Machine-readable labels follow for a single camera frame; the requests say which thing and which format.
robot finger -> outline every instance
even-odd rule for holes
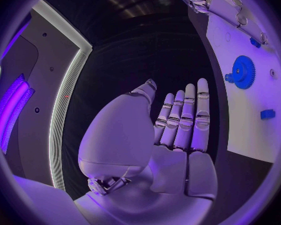
[[[191,148],[194,151],[206,152],[210,129],[210,104],[208,82],[204,78],[198,81],[197,110],[193,127]]]
[[[164,144],[168,147],[171,147],[174,144],[174,140],[176,137],[177,129],[178,129],[180,118],[181,118],[184,98],[185,98],[185,92],[182,90],[179,90],[176,93],[175,100],[174,100],[172,109],[170,111],[169,118],[166,122],[166,126],[164,128],[162,137],[160,139],[160,143]]]
[[[176,148],[174,151],[187,151],[190,146],[195,111],[195,95],[195,86],[191,83],[188,84],[185,88],[185,98],[174,141],[174,148]]]
[[[160,143],[160,140],[162,138],[163,132],[165,130],[165,127],[167,125],[167,121],[170,116],[170,112],[174,103],[174,95],[172,93],[169,93],[166,95],[164,99],[163,106],[161,108],[161,111],[159,113],[159,116],[155,122],[154,125],[154,132],[155,132],[155,138],[154,143],[158,145]]]

screw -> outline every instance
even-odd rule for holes
[[[272,77],[274,77],[275,71],[274,71],[273,69],[271,69],[271,70],[269,71],[269,74],[270,74]]]

white panel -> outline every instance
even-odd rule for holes
[[[248,35],[216,15],[209,17],[206,36],[223,79],[225,74],[232,73],[233,64],[241,55],[251,58],[256,69],[255,81],[249,89],[239,89],[225,81],[229,106],[228,150],[273,163],[281,146],[281,66],[275,51],[264,45],[253,46]],[[271,69],[275,71],[274,77],[270,75]],[[268,109],[275,110],[276,117],[261,120],[260,112]]]

blue component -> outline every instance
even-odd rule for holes
[[[253,37],[250,38],[250,42],[252,45],[257,47],[258,49],[262,46],[258,41],[256,41]]]
[[[255,80],[253,61],[247,56],[239,56],[233,64],[232,77],[239,89],[250,88]]]
[[[261,120],[273,119],[276,116],[276,112],[273,109],[263,110],[260,112]]]
[[[227,82],[229,82],[231,84],[234,84],[232,73],[229,73],[229,74],[225,75],[225,81],[227,81]]]

gear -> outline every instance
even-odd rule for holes
[[[232,76],[235,85],[239,89],[250,88],[255,80],[253,61],[247,56],[239,56],[233,64]]]

